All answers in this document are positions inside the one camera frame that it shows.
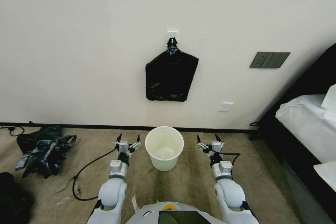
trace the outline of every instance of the white bucket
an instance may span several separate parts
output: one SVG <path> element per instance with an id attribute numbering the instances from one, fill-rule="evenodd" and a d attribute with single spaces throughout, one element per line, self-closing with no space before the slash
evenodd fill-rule
<path id="1" fill-rule="evenodd" d="M 180 132 L 168 126 L 152 129 L 145 140 L 152 164 L 162 172 L 174 168 L 183 146 L 184 141 Z"/>

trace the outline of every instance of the crumpled black plastic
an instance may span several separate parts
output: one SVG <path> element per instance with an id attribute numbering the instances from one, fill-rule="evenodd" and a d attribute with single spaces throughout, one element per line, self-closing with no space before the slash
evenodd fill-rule
<path id="1" fill-rule="evenodd" d="M 62 128 L 58 125 L 19 135 L 16 141 L 23 156 L 15 170 L 26 168 L 22 177 L 27 177 L 29 173 L 40 173 L 45 179 L 57 175 L 65 153 L 75 144 L 76 139 L 76 135 L 62 136 Z"/>
<path id="2" fill-rule="evenodd" d="M 184 102 L 194 77 L 198 58 L 177 48 L 170 38 L 167 49 L 146 65 L 146 96 L 148 100 Z"/>
<path id="3" fill-rule="evenodd" d="M 0 216 L 4 223 L 28 224 L 34 203 L 31 195 L 14 183 L 13 175 L 0 173 Z"/>

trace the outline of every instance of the black trash bag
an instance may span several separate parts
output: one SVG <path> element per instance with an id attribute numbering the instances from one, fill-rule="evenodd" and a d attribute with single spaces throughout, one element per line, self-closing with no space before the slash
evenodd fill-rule
<path id="1" fill-rule="evenodd" d="M 165 52 L 146 65 L 146 96 L 148 100 L 184 102 L 197 68 L 198 58 L 177 48 L 170 38 Z"/>
<path id="2" fill-rule="evenodd" d="M 65 153 L 75 144 L 76 135 L 62 136 L 60 126 L 46 126 L 30 134 L 21 134 L 16 141 L 23 156 L 15 170 L 26 168 L 22 177 L 29 173 L 40 173 L 44 178 L 57 175 Z"/>
<path id="3" fill-rule="evenodd" d="M 4 223 L 28 224 L 34 203 L 28 192 L 14 183 L 13 175 L 0 173 L 0 216 Z"/>

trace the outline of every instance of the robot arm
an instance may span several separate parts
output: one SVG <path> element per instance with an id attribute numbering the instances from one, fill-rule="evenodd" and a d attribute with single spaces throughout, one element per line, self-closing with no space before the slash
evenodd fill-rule
<path id="1" fill-rule="evenodd" d="M 141 146 L 140 136 L 138 136 L 136 143 L 129 144 L 127 141 L 121 141 L 120 135 L 115 144 L 118 150 L 118 159 L 112 160 L 110 163 L 109 180 L 101 186 L 98 201 L 87 224 L 120 224 L 121 209 L 127 191 L 127 184 L 124 180 L 129 166 L 128 159 L 131 153 Z"/>
<path id="2" fill-rule="evenodd" d="M 215 136 L 216 141 L 212 141 L 210 145 L 205 145 L 201 143 L 197 135 L 197 146 L 207 153 L 211 160 L 212 175 L 216 181 L 214 190 L 222 210 L 223 221 L 228 224 L 259 224 L 246 202 L 242 187 L 232 180 L 233 166 L 231 162 L 223 161 L 220 154 L 217 153 L 221 152 L 224 143 L 217 135 Z"/>

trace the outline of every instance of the beige carpet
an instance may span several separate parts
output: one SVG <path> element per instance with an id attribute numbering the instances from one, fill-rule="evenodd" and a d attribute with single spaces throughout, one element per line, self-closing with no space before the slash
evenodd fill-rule
<path id="1" fill-rule="evenodd" d="M 26 132 L 37 128 L 26 128 Z M 88 162 L 114 148 L 113 142 L 122 133 L 122 139 L 134 142 L 140 134 L 142 146 L 130 157 L 126 183 L 127 196 L 122 209 L 121 223 L 134 214 L 131 199 L 136 195 L 138 205 L 159 201 L 178 201 L 193 205 L 221 219 L 215 198 L 210 162 L 206 154 L 196 147 L 197 133 L 182 132 L 184 150 L 176 167 L 168 172 L 157 171 L 145 150 L 148 131 L 107 129 L 65 129 L 65 134 L 77 134 L 78 139 L 67 153 L 61 173 L 43 179 L 40 174 L 21 178 L 23 171 L 14 171 L 21 151 L 15 137 L 0 130 L 0 172 L 14 174 L 15 181 L 29 191 L 36 200 L 32 209 L 31 224 L 86 223 L 96 201 L 81 202 L 73 198 L 72 182 L 65 190 L 55 193 L 67 180 Z M 202 142 L 214 140 L 213 133 L 199 133 Z M 233 168 L 233 176 L 244 191 L 247 201 L 260 223 L 301 223 L 295 202 L 289 191 L 281 165 L 262 140 L 250 142 L 246 134 L 218 134 L 225 142 L 223 151 L 240 152 Z M 100 159 L 80 175 L 78 186 L 81 197 L 93 197 L 108 179 L 109 162 L 116 153 Z M 59 206 L 62 199 L 70 198 Z"/>

